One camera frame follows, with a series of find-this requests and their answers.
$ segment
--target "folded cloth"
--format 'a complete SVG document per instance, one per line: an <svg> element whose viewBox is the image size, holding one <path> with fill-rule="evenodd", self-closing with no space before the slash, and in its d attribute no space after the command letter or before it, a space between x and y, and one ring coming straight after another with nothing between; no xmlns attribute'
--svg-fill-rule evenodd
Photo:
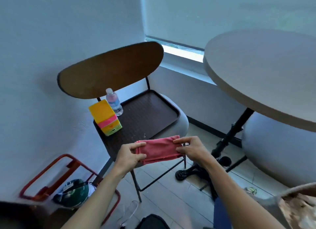
<svg viewBox="0 0 316 229"><path fill-rule="evenodd" d="M154 162L168 161L182 157L181 153L176 151L181 144L174 144L173 140L180 138L179 135L154 140L140 140L137 142L146 142L144 147L137 147L135 154L144 153L147 157L140 162L144 165Z"/></svg>

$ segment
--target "brown tray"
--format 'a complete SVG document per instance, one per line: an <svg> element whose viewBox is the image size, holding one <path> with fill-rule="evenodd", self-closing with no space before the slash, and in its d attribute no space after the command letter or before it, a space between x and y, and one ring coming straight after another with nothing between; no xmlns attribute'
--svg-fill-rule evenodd
<svg viewBox="0 0 316 229"><path fill-rule="evenodd" d="M123 128L116 133L107 137L93 121L114 161L122 144L151 139L180 116L177 108L153 90L144 91L121 105L124 111L118 119Z"/></svg>

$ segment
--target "pink stripe on box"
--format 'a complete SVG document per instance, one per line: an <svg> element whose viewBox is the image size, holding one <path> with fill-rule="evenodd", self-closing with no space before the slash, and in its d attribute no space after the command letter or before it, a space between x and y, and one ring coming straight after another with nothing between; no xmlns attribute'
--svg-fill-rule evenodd
<svg viewBox="0 0 316 229"><path fill-rule="evenodd" d="M106 127L106 126L109 125L110 123L114 122L117 118L118 118L118 117L117 117L116 115L111 116L110 118L108 118L108 119L106 119L106 120L104 120L104 121L102 121L102 122L99 122L99 123L98 123L98 126L99 126L100 128Z"/></svg>

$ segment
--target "clear plastic bottle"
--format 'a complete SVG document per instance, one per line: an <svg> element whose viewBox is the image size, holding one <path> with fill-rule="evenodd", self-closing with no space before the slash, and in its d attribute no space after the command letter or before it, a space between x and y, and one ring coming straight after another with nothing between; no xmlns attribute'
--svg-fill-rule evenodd
<svg viewBox="0 0 316 229"><path fill-rule="evenodd" d="M106 100L117 116L123 114L123 108L119 102L118 96L111 88L106 89Z"/></svg>

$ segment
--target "finger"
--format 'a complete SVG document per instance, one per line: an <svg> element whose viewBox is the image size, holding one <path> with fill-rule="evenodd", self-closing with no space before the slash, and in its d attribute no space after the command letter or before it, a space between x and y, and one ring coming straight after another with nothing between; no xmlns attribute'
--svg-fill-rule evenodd
<svg viewBox="0 0 316 229"><path fill-rule="evenodd" d="M126 144L126 146L128 146L130 150L136 149L137 147L142 147L144 145L146 145L146 142L135 142L135 143Z"/></svg>
<svg viewBox="0 0 316 229"><path fill-rule="evenodd" d="M173 140L173 143L174 144L180 144L180 143L186 143L186 142L190 143L193 138L194 138L194 136L192 136L192 137L181 137L181 138Z"/></svg>
<svg viewBox="0 0 316 229"><path fill-rule="evenodd" d="M177 147L176 148L176 151L177 152L180 152L182 154L185 154L185 150L186 150L186 147L185 146L180 146L180 147Z"/></svg>
<svg viewBox="0 0 316 229"><path fill-rule="evenodd" d="M147 157L147 155L140 153L140 154L136 154L135 157L136 157L136 160L139 162L140 160L144 160Z"/></svg>

